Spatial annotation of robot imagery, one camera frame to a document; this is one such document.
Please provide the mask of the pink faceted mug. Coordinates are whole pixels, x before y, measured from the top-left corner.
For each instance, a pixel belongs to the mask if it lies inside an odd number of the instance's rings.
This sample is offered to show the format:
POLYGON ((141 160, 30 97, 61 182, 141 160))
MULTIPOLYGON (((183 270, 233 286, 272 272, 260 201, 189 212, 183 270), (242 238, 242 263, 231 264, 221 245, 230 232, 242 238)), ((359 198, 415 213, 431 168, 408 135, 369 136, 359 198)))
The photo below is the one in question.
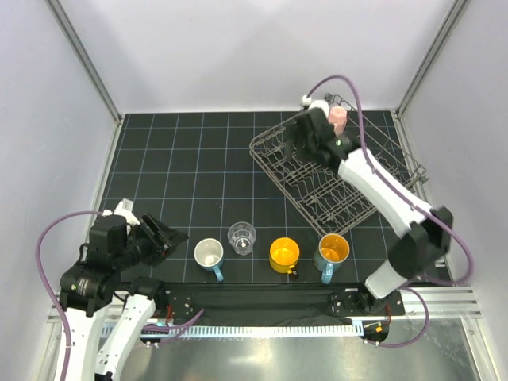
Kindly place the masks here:
POLYGON ((329 111, 328 120, 330 124, 333 124, 335 135, 338 136, 344 131, 348 121, 348 112, 341 106, 334 106, 329 111))

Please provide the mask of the blue floral mug white inside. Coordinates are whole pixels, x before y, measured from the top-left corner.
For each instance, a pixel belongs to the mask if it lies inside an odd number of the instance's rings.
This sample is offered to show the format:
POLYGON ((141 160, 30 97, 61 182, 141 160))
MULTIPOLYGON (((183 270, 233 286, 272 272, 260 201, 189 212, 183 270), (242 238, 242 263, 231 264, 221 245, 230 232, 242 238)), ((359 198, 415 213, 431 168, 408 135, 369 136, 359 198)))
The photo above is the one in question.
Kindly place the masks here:
POLYGON ((218 282, 224 281, 221 272, 223 256, 223 246, 214 238, 203 239, 194 248, 195 262, 205 271, 214 273, 218 282))

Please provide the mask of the blue mug orange inside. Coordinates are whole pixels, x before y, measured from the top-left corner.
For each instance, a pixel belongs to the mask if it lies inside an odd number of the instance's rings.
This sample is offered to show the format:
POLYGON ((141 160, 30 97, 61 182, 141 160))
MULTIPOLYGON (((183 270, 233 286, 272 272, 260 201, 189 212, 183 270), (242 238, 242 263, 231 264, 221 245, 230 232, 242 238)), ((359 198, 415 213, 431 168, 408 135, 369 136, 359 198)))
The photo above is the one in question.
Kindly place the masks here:
POLYGON ((329 284, 334 273, 348 259, 350 247, 346 239, 336 233, 324 235, 314 252, 313 263, 321 273, 321 282, 329 284))

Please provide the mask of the yellow mug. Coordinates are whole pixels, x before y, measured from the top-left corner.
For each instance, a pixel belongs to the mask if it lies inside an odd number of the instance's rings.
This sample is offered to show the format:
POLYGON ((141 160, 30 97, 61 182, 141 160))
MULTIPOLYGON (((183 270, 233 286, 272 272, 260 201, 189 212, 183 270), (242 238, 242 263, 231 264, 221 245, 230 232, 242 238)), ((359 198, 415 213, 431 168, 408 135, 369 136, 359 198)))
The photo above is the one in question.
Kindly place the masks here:
POLYGON ((272 242, 269 249, 269 263, 275 272, 297 279, 299 258, 299 246, 291 238, 280 237, 272 242))

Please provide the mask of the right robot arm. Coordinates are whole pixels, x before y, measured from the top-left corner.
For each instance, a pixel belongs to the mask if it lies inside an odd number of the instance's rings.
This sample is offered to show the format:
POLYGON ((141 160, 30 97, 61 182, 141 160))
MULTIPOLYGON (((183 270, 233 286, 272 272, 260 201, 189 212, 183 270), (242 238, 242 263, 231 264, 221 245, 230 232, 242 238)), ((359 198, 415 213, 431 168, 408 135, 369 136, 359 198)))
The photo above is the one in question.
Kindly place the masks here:
POLYGON ((303 110, 286 127, 288 154, 329 169, 355 187, 386 218, 398 236, 387 260, 365 282, 357 304, 377 314, 386 297, 445 256, 450 249, 452 213, 433 208, 404 187, 364 145, 362 137, 337 135, 325 112, 303 110))

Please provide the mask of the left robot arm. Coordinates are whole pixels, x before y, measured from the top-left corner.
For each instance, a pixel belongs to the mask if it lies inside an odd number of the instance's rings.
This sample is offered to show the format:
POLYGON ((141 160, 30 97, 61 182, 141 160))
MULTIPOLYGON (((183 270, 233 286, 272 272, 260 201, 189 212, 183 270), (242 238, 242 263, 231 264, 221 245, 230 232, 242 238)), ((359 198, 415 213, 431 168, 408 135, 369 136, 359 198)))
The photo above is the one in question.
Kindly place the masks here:
POLYGON ((57 310, 63 323, 57 369, 65 380, 118 380, 149 318, 169 305, 164 283, 139 277, 127 289, 119 321, 104 343, 99 341, 121 274, 138 264, 159 265, 187 234, 130 211, 105 210, 91 226, 79 259, 60 279, 57 310))

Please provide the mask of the black grid cutting mat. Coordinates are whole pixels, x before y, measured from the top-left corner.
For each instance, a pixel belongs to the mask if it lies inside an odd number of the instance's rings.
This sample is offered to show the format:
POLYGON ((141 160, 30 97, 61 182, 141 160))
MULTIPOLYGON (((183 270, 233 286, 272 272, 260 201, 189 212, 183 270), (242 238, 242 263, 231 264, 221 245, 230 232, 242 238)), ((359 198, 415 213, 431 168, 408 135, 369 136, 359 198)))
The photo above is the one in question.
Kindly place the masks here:
MULTIPOLYGON (((194 260, 196 244, 214 238, 224 248, 222 273, 228 283, 317 283, 321 276, 312 257, 320 235, 252 158, 252 139, 291 117, 289 111, 129 114, 114 149, 100 206, 134 201, 136 215, 151 214, 185 232, 189 239, 162 264, 139 264, 123 271, 129 283, 147 276, 169 283, 208 283, 215 275, 194 260), (256 230, 253 251, 237 255, 228 241, 229 227, 250 223, 256 230), (275 272, 269 249, 280 237, 300 249, 299 277, 275 272)), ((386 258, 397 237, 375 211, 341 234, 351 252, 333 277, 336 283, 366 279, 386 258)))

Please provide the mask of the clear drinking glass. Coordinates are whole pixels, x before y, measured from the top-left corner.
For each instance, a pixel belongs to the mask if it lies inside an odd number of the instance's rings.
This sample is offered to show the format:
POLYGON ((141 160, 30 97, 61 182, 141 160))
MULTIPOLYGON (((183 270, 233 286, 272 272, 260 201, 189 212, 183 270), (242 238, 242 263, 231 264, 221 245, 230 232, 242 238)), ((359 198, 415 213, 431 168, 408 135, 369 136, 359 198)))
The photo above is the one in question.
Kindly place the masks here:
POLYGON ((237 255, 247 256, 253 251, 256 230, 250 223, 239 221, 229 227, 227 237, 237 255))

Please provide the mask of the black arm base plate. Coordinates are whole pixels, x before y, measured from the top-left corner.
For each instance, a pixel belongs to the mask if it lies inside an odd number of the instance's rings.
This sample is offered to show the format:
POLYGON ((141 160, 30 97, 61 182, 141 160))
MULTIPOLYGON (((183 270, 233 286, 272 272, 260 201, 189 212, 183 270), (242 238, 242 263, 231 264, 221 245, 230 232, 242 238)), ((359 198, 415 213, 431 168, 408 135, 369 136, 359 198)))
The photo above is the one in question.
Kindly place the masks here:
POLYGON ((360 283, 166 283, 177 322, 203 310, 200 325, 335 325, 403 316, 401 293, 378 300, 360 283))

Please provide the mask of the right aluminium frame post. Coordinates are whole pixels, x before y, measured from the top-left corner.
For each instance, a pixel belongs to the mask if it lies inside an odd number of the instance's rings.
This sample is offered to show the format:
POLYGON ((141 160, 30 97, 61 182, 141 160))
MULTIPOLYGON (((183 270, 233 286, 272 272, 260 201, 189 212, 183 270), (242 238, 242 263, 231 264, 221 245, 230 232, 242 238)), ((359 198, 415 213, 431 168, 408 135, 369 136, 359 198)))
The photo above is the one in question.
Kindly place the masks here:
POLYGON ((413 101, 426 76, 431 71, 432 66, 437 61, 437 58, 444 49, 449 37, 452 35, 453 30, 458 25, 470 2, 470 0, 455 0, 452 2, 450 9, 446 13, 444 20, 441 22, 441 25, 437 30, 436 36, 433 38, 423 60, 410 82, 410 85, 395 111, 398 119, 401 119, 404 113, 409 109, 410 103, 413 101))

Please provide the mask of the aluminium frame post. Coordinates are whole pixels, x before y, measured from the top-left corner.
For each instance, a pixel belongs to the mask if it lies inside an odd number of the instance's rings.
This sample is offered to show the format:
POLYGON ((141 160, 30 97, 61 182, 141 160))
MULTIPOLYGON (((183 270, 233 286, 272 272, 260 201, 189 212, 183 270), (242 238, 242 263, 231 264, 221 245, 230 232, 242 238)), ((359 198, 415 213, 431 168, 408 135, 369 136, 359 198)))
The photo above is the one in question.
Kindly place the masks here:
POLYGON ((121 112, 114 104, 109 91, 106 89, 104 82, 102 81, 96 67, 94 66, 61 1, 45 0, 44 3, 47 5, 50 12, 52 13, 52 16, 55 18, 56 23, 66 37, 72 51, 75 53, 79 63, 85 71, 88 79, 91 81, 92 86, 96 90, 99 98, 106 107, 110 116, 117 124, 119 124, 122 119, 121 112))
POLYGON ((410 85, 395 111, 398 119, 401 119, 404 113, 409 109, 410 103, 413 101, 426 76, 431 71, 432 66, 437 61, 437 58, 444 49, 449 37, 452 35, 453 30, 458 25, 470 2, 470 0, 455 0, 452 2, 450 9, 446 13, 444 20, 441 22, 441 25, 437 30, 436 36, 433 38, 423 60, 410 82, 410 85))

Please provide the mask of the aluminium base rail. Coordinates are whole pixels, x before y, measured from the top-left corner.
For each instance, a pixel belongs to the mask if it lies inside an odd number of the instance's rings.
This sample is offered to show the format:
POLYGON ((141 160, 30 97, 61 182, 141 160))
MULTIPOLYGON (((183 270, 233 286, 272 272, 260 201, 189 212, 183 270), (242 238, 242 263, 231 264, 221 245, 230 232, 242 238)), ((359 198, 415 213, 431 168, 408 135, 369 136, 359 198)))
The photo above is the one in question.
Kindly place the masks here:
MULTIPOLYGON (((479 304, 470 287, 413 287, 424 300, 430 319, 481 319, 479 304)), ((411 291, 400 291, 396 304, 403 304, 409 319, 422 319, 424 307, 411 291)))

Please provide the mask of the left aluminium frame post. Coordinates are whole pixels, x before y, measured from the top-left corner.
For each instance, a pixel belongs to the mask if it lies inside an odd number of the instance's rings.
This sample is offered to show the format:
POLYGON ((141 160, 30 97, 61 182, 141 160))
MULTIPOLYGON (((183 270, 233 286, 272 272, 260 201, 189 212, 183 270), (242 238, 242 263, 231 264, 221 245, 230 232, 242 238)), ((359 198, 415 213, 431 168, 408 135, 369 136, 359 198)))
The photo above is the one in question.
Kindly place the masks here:
POLYGON ((52 16, 55 18, 56 23, 66 37, 72 51, 75 53, 79 63, 85 71, 88 79, 91 81, 92 86, 96 90, 99 98, 106 107, 110 116, 117 124, 119 124, 122 119, 121 112, 114 104, 109 91, 106 89, 104 82, 102 81, 96 67, 94 66, 61 1, 45 0, 44 3, 47 5, 50 12, 52 13, 52 16))

